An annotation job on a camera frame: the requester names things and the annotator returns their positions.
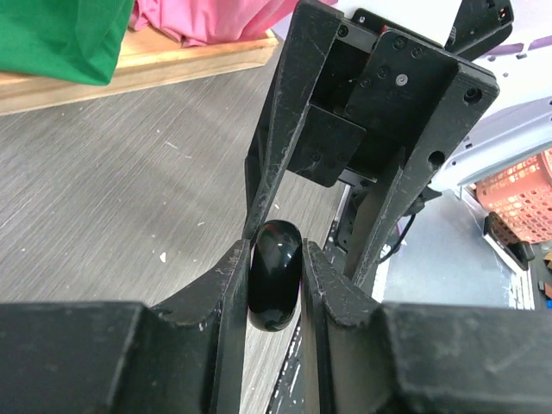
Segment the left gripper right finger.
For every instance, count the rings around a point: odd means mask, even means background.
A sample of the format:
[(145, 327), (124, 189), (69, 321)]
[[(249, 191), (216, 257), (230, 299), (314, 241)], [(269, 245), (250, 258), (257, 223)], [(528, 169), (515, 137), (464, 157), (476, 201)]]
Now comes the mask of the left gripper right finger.
[(548, 413), (551, 314), (379, 303), (303, 245), (308, 413)]

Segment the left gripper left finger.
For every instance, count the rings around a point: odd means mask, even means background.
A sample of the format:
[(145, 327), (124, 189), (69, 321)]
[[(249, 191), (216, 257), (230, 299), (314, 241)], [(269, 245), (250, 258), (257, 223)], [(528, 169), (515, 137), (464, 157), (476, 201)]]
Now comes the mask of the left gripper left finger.
[(250, 245), (163, 302), (1, 307), (4, 413), (236, 413)]

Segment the black earbud charging case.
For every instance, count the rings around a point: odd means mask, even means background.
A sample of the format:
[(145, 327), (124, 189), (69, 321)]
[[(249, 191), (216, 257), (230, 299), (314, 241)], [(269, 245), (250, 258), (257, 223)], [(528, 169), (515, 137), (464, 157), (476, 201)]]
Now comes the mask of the black earbud charging case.
[(302, 276), (302, 236), (283, 220), (261, 226), (248, 275), (250, 323), (266, 332), (286, 328), (293, 319)]

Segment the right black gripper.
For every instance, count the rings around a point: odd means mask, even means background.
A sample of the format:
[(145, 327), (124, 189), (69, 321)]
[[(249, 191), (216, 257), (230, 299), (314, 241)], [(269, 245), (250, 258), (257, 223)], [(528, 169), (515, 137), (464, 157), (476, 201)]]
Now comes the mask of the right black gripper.
[(306, 179), (327, 187), (347, 174), (379, 179), (357, 211), (344, 267), (364, 280), (498, 95), (491, 72), (410, 28), (363, 8), (343, 18), (319, 1), (298, 2), (244, 162), (243, 236), (265, 222), (301, 132)]

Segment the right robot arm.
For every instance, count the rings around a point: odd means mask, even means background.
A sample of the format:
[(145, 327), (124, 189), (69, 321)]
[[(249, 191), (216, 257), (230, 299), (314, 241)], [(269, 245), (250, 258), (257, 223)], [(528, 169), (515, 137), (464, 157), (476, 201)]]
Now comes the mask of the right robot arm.
[(506, 39), (507, 1), (297, 4), (245, 159), (256, 285), (297, 283), (301, 236), (267, 220), (285, 173), (361, 188), (346, 223), (344, 272), (380, 263), (396, 223), (436, 196), (430, 183), (499, 95), (476, 64)]

